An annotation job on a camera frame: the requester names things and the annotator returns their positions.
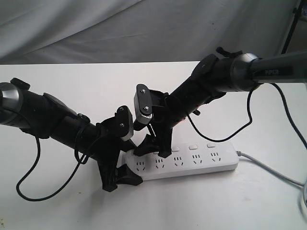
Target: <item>robotic arm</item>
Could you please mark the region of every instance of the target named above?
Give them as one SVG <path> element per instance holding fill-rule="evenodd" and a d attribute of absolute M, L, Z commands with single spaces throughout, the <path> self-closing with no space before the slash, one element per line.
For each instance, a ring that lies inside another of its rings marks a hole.
<path fill-rule="evenodd" d="M 199 115 L 199 106 L 227 92 L 251 91 L 262 83 L 307 82 L 306 51 L 264 59 L 220 47 L 217 52 L 225 58 L 208 55 L 171 94 L 137 85 L 134 123 L 129 108 L 123 105 L 114 117 L 93 125 L 87 116 L 76 114 L 54 96 L 30 92 L 29 84 L 14 78 L 0 83 L 0 124 L 39 138 L 51 137 L 73 148 L 79 163 L 85 164 L 89 157 L 96 160 L 106 191 L 113 191 L 118 184 L 138 185 L 141 177 L 126 164 L 116 167 L 121 150 L 134 150 L 137 156 L 159 152 L 166 158 L 171 154 L 172 128 L 190 113 Z M 145 127 L 150 135 L 136 147 L 130 140 L 133 130 Z M 84 160 L 78 152 L 85 154 Z"/>

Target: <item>white cloth backdrop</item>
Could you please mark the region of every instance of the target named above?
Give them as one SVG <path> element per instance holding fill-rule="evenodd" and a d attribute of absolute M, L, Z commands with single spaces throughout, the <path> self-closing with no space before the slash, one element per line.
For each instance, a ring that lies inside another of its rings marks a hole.
<path fill-rule="evenodd" d="M 297 0 L 0 0 L 0 63 L 200 60 L 281 51 Z"/>

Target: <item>electrical outlet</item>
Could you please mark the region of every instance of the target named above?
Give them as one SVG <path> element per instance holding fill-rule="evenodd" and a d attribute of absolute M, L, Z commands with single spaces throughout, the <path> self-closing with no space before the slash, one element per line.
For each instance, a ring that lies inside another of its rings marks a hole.
<path fill-rule="evenodd" d="M 126 164 L 146 181 L 234 170 L 239 162 L 230 142 L 180 144 L 173 149 L 176 151 L 167 158 L 161 158 L 156 153 L 138 157 L 131 150 L 125 155 Z"/>

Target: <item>white tabletop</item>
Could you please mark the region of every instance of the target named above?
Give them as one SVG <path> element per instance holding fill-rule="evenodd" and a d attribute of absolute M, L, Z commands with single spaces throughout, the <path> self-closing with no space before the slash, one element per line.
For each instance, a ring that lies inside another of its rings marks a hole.
<path fill-rule="evenodd" d="M 31 84 L 31 91 L 48 92 L 92 123 L 114 115 L 120 105 L 132 113 L 135 87 L 172 92 L 196 62 L 0 66 L 0 81 L 13 77 Z M 303 84 L 281 85 L 293 119 L 307 137 L 307 92 Z M 200 107 L 192 116 L 212 138 L 224 138 L 247 122 L 247 93 L 228 93 Z M 292 130 L 278 92 L 263 85 L 251 99 L 253 124 L 231 141 L 241 150 L 299 181 L 307 177 L 307 152 Z M 135 132 L 139 144 L 145 131 Z M 81 166 L 71 183 L 44 202 L 21 199 L 15 185 L 36 157 L 35 140 L 19 129 L 0 126 L 0 229 L 6 230 L 305 230 L 300 191 L 249 161 L 234 172 L 169 178 L 134 187 L 102 190 L 94 160 Z M 174 128 L 173 143 L 201 140 L 188 120 Z M 29 197 L 58 189 L 76 165 L 73 150 L 42 140 L 42 157 L 22 185 Z"/>

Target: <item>gray cable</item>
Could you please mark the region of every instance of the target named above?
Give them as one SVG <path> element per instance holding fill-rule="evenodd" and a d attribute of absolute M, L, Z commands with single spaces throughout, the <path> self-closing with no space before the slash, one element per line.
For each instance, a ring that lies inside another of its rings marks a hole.
<path fill-rule="evenodd" d="M 304 204 L 307 208 L 307 181 L 305 183 L 301 183 L 299 181 L 296 181 L 296 180 L 293 180 L 291 179 L 290 177 L 287 177 L 283 174 L 281 174 L 280 172 L 277 172 L 276 170 L 272 169 L 271 167 L 267 166 L 266 164 L 260 162 L 259 160 L 245 154 L 245 153 L 242 153 L 241 151 L 236 151 L 237 155 L 239 157 L 245 157 L 249 160 L 251 160 L 252 162 L 254 162 L 255 164 L 257 164 L 258 166 L 260 166 L 261 168 L 264 168 L 265 170 L 267 170 L 268 172 L 270 172 L 271 174 L 275 175 L 276 177 L 278 177 L 279 179 L 282 179 L 282 180 L 285 180 L 285 181 L 288 181 L 288 182 L 291 182 L 295 185 L 298 185 L 300 187 L 303 187 L 303 200 L 304 200 Z"/>

